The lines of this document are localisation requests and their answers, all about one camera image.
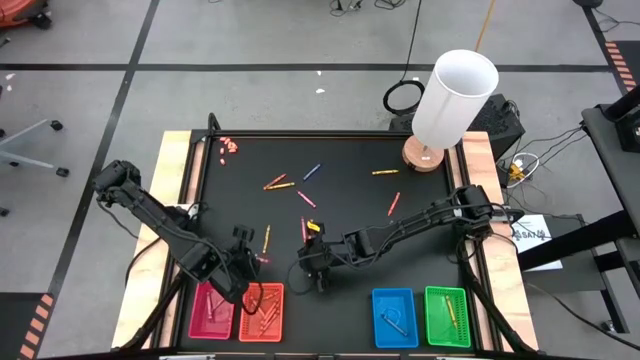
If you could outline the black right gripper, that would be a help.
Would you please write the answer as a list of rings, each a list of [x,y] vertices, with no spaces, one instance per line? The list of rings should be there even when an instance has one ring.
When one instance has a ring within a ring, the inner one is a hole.
[[[311,221],[321,228],[320,232],[307,227]],[[325,226],[323,223],[308,220],[306,222],[307,241],[305,246],[298,250],[299,255],[305,255],[298,259],[301,269],[305,269],[308,277],[313,280],[315,289],[322,293],[330,285],[330,269],[342,265],[351,264],[351,242],[343,236],[341,240],[325,241]]]

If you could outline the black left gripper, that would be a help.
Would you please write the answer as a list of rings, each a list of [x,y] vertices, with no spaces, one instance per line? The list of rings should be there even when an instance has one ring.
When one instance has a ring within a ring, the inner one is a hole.
[[[207,273],[206,280],[229,303],[239,305],[250,283],[258,278],[261,263],[256,256],[261,257],[262,253],[260,249],[250,248],[253,237],[252,228],[236,225],[230,247],[222,248],[208,240],[212,270]]]

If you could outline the orange plastic bin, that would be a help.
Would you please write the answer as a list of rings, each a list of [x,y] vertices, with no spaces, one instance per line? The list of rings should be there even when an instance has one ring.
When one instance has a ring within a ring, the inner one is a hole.
[[[279,298],[264,301],[262,297],[273,291],[280,291],[282,295]],[[257,314],[256,308],[252,305],[252,300],[262,301],[262,308],[265,312],[271,307],[275,301],[280,302],[280,316],[279,325],[272,331],[263,336],[259,336],[260,332],[266,327],[266,320],[263,324],[260,323],[260,316]],[[252,283],[249,289],[243,296],[243,304],[250,310],[255,310],[253,315],[249,315],[247,312],[242,311],[240,317],[240,330],[239,340],[241,342],[280,342],[283,334],[283,318],[284,318],[284,284],[283,283],[262,283],[259,286],[257,283]]]

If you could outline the pink plastic bin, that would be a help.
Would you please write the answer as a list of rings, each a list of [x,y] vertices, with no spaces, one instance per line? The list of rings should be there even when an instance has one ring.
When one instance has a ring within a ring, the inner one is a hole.
[[[210,283],[198,284],[193,298],[192,313],[188,335],[192,339],[228,340],[231,336],[235,305],[225,302],[213,312],[213,321],[207,320],[206,298],[209,297],[212,309],[224,299]]]

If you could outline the blue plastic bin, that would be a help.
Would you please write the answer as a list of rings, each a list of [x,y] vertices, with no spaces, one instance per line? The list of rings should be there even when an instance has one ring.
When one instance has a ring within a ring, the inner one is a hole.
[[[407,349],[419,346],[414,294],[410,288],[374,288],[371,293],[374,343],[380,349]],[[386,313],[407,333],[403,337],[381,317]]]

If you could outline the light wooden side board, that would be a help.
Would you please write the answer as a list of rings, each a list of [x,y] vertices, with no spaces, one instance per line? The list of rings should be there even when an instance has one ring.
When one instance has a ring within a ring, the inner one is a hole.
[[[165,205],[187,209],[195,201],[204,144],[192,145],[190,140],[189,131],[167,131],[163,135],[148,191]],[[134,336],[176,271],[163,242],[149,248],[135,262],[125,286],[113,348],[125,345]]]
[[[461,168],[456,149],[449,150],[454,184],[464,180],[484,188],[489,200],[504,203],[489,137],[485,132],[468,132],[462,138],[466,167]],[[495,235],[486,239],[470,260],[481,282],[491,289],[495,305],[518,333],[534,349],[539,345],[520,271],[516,248],[509,242],[511,228],[506,223],[492,225]]]

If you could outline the green plastic bin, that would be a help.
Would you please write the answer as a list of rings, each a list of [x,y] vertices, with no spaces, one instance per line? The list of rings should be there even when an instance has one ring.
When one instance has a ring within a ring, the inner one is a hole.
[[[452,326],[445,295],[454,306],[458,328]],[[427,286],[424,295],[426,338],[430,345],[455,348],[471,346],[466,291],[459,287]]]

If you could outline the white shade wooden table lamp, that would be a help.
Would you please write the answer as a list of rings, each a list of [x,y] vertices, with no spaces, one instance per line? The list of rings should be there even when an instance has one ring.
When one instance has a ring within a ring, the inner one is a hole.
[[[436,169],[444,151],[466,133],[499,83],[499,72],[484,55],[464,49],[436,61],[412,119],[402,156],[418,172]]]

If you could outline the white printed paper sheet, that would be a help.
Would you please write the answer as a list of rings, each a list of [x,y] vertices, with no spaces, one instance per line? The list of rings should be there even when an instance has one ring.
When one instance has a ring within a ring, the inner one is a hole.
[[[519,253],[552,239],[543,215],[525,215],[512,224],[512,240]]]

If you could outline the black computer case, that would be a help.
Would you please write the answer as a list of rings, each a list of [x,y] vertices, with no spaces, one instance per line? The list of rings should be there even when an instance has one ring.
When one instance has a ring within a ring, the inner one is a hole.
[[[394,109],[389,105],[389,95],[382,100],[383,107],[395,115],[389,124],[393,132],[410,133],[414,110],[409,108]],[[467,132],[484,132],[488,135],[493,158],[497,161],[517,140],[525,134],[520,122],[517,105],[507,100],[502,94],[492,95],[479,110],[474,120],[465,130]]]

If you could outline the grey office chair base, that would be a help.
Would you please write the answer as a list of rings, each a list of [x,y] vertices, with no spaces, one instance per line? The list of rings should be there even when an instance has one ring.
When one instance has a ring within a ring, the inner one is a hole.
[[[49,126],[54,132],[59,132],[64,129],[64,125],[57,119],[43,119],[38,123],[24,128],[22,131],[10,136],[6,134],[6,131],[4,129],[0,128],[0,159],[7,160],[8,165],[11,167],[18,167],[21,164],[27,164],[48,170],[54,170],[57,176],[66,178],[70,174],[70,170],[68,168],[59,167],[40,160],[14,154],[6,150],[6,148],[9,147],[12,143],[16,143],[21,138],[26,138],[29,133],[45,125]]]

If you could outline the black neighbouring workstation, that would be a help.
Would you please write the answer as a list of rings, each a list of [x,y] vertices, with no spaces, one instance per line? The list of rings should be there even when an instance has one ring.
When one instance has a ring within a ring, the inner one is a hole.
[[[592,255],[598,273],[625,269],[640,298],[640,85],[613,104],[584,110],[582,118],[623,209],[524,251],[519,265],[529,270],[613,243],[614,251]]]

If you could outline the orange wheeled base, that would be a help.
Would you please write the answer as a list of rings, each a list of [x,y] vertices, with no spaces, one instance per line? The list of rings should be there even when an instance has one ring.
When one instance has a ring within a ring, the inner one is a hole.
[[[48,0],[0,0],[0,28],[30,23],[47,30],[52,25],[47,9]]]

